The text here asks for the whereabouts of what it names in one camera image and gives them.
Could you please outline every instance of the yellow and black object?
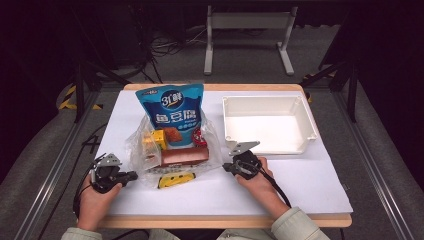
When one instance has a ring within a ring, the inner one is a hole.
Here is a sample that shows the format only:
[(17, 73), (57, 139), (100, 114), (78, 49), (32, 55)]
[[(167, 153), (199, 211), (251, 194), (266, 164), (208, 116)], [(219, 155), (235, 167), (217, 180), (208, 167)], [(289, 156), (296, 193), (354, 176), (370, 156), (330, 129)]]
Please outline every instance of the yellow and black object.
[(190, 172), (177, 172), (164, 174), (159, 179), (158, 188), (171, 187), (177, 184), (186, 183), (196, 178), (195, 173)]

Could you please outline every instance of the brown packaged food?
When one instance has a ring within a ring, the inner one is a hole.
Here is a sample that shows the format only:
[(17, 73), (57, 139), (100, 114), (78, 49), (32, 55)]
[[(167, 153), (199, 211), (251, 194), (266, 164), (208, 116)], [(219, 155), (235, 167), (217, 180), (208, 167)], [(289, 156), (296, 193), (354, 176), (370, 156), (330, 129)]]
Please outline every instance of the brown packaged food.
[(158, 167), (197, 165), (209, 159), (207, 147), (162, 150), (162, 164)]

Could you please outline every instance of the snack bag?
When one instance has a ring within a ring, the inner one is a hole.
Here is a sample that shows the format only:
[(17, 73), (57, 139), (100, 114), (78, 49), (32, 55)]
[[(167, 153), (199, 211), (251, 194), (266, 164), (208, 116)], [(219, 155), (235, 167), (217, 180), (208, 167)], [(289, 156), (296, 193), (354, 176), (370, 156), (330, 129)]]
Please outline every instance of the snack bag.
[(163, 130), (168, 147), (193, 147), (193, 130), (201, 125), (203, 84), (166, 85), (136, 92), (155, 130)]

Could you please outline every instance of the sleeve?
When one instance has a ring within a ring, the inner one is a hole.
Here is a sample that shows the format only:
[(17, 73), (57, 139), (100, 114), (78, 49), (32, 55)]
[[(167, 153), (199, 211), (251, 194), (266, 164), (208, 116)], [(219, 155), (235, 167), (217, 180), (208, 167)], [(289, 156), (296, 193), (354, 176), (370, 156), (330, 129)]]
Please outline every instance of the sleeve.
[(62, 240), (102, 240), (102, 235), (79, 228), (68, 228), (62, 235)]
[(326, 240), (329, 239), (302, 211), (295, 207), (288, 210), (272, 224), (272, 233), (278, 240)]

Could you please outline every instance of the person's left hand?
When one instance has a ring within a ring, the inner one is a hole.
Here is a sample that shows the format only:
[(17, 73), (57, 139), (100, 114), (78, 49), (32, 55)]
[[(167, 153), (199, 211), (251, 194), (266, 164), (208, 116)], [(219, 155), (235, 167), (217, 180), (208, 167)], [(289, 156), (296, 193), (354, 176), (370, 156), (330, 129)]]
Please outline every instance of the person's left hand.
[(100, 221), (109, 211), (110, 204), (118, 195), (122, 184), (116, 184), (109, 192), (99, 193), (90, 185), (90, 174), (84, 180), (81, 193), (80, 215), (77, 227), (87, 231), (96, 231)]

